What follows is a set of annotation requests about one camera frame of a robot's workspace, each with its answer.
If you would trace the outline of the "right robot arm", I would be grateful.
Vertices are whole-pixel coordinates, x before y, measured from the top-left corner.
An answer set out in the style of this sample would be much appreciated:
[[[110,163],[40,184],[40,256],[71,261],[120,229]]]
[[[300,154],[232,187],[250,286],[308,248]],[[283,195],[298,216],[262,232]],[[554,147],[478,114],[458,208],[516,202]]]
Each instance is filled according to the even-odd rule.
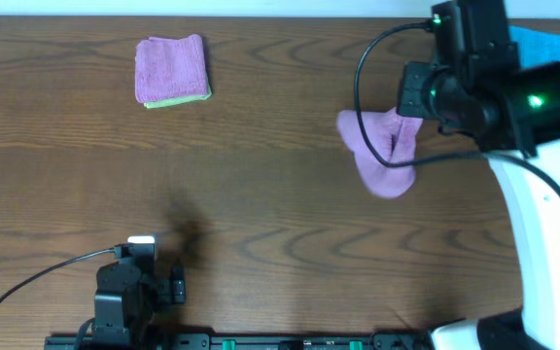
[[[398,109],[468,134],[501,187],[519,259],[520,310],[439,327],[438,349],[560,349],[560,62],[477,75],[409,62]]]

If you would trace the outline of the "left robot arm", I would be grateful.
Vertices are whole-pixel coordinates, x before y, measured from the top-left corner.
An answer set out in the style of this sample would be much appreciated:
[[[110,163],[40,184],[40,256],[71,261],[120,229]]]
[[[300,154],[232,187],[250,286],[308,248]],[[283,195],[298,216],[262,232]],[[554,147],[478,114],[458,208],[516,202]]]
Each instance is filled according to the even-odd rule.
[[[157,342],[151,321],[186,302],[184,268],[165,279],[133,264],[112,263],[96,274],[91,345],[98,349],[147,349]]]

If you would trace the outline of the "purple microfiber cloth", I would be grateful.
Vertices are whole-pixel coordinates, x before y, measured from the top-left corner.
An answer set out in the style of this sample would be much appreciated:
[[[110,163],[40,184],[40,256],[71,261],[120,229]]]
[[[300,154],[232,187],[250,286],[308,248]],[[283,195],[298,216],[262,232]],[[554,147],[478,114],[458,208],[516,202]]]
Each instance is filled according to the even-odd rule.
[[[402,117],[389,112],[362,112],[363,124],[371,146],[389,163],[413,161],[416,136],[422,119]],[[367,189],[378,197],[393,199],[403,195],[415,181],[413,166],[390,168],[381,164],[368,148],[352,110],[338,113],[336,127],[352,152],[358,172]]]

